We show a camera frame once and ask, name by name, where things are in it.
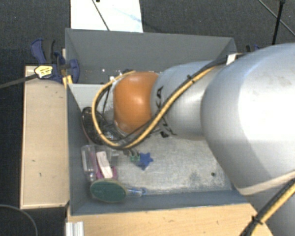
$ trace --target white tape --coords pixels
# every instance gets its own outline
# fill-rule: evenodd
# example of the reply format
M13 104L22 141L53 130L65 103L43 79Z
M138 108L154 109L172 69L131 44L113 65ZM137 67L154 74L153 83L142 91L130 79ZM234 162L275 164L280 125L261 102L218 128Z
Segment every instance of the white tape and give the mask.
M272 188L275 188L277 186L280 186L282 184L287 183L288 181L292 180L293 178L295 178L295 171L286 173L282 176L273 178L269 181L266 182L262 182L262 183L258 183L249 187L245 187L245 188L237 188L237 191L242 194L243 196L250 196L262 191L266 191Z

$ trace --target yellow cable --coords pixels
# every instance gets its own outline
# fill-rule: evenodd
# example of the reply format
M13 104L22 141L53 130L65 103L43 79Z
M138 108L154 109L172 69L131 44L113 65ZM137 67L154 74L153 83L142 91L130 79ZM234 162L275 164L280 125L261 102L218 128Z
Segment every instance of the yellow cable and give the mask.
M170 108L170 106L175 102L175 100L181 96L189 87L191 87L196 81L200 80L203 76L205 76L207 73L209 73L214 67L211 67L201 73L199 73L197 76L195 76L192 80L188 81L184 86L182 86L169 100L168 102L164 105L164 107L160 110L160 112L158 113L158 115L155 117L155 119L153 120L153 122L148 126L148 128L136 139L134 140L131 144L126 145L124 148L130 148L132 146L137 145L139 142L141 142L147 135L149 135L149 133L153 130L153 128L158 124L158 122L161 120L161 118L165 115L166 111ZM109 139L107 139L105 137L105 135L102 133L102 131L100 130L100 127L98 125L98 122L96 120L96 116L95 116L95 105L96 105L96 101L98 99L98 97L100 96L101 92L103 90L105 90L107 87L109 87L114 81L127 76L131 73L125 73L123 75L120 75L118 77L116 77L113 81L108 82L107 84L105 84L100 91L96 94L95 98L93 99L93 104L92 104L92 118L93 118L93 122L94 122L94 126L95 129L98 133L98 135L102 138L102 140L104 142L106 142L107 144L113 146L113 147L119 147L120 145L117 143L113 143L112 141L110 141Z
M295 193L295 183L292 184L285 193L269 208L269 210L260 219L260 222L265 223L293 194ZM257 224L251 235L253 235L261 224Z
M103 87L101 87L101 89L97 92L96 96L94 97L93 99L93 103L92 103L92 119L93 119L93 122L94 122L94 126L95 126L95 129L98 133L98 135L102 138L102 140L104 140L106 143L108 143L109 145L111 146L119 146L119 144L115 144L113 142L111 142L110 140L108 140L105 135L102 133L100 127L99 127L99 124L97 122L97 119L96 119L96 116L95 116L95 113L96 113L96 109L95 109L95 105L96 105L96 102L97 102L97 99L99 98L100 94L108 87L110 87L115 81L127 76L127 75L130 75L132 73L135 73L136 71L130 71L130 72L127 72L127 73L124 73L124 74L121 74L115 78L113 78L111 81L109 81L108 83L106 83Z

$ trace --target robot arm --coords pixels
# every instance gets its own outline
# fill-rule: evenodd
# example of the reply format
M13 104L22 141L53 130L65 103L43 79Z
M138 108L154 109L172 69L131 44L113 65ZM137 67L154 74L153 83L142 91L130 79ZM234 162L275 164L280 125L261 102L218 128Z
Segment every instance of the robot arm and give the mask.
M173 91L179 91L189 78L192 86L173 100L157 121L158 126L178 138L204 137L230 180L258 211L289 178L295 177L295 44L267 47L230 65L212 66L203 61L172 67L159 76L150 76L153 79L147 91L129 94L120 102L126 110L130 102L133 114L148 108L148 120L162 111ZM201 76L194 80L190 76L197 71ZM121 91L131 82L124 84ZM116 86L114 94L119 93ZM129 120L121 120L124 115L118 111L122 110L115 104L114 115L119 117L115 125L125 134L152 125L146 119L133 125L129 121L132 113L128 113ZM128 124L131 130L123 129ZM274 235L295 235L295 195L267 224Z

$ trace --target black carpet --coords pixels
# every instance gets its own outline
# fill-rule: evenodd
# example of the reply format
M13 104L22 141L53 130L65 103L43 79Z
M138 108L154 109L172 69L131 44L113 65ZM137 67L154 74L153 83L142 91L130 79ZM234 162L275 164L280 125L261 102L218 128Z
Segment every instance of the black carpet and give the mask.
M278 0L262 0L276 14ZM227 36L237 49L271 44L276 19L257 0L140 0L145 32ZM0 83L24 75L35 62L30 43L55 39L64 47L70 26L70 0L0 0ZM286 0L282 20L295 32L295 0ZM295 42L282 25L277 43ZM0 90L0 204L18 206L22 142L22 85ZM31 210L40 236L64 233L63 208ZM34 235L21 214L0 208L1 235Z

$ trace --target green sponge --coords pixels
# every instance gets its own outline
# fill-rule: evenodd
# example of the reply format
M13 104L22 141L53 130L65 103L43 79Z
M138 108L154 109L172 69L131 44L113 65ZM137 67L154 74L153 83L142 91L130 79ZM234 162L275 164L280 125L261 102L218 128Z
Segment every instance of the green sponge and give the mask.
M121 202L127 196L127 189L118 181L111 178L96 180L90 186L91 194L104 202Z

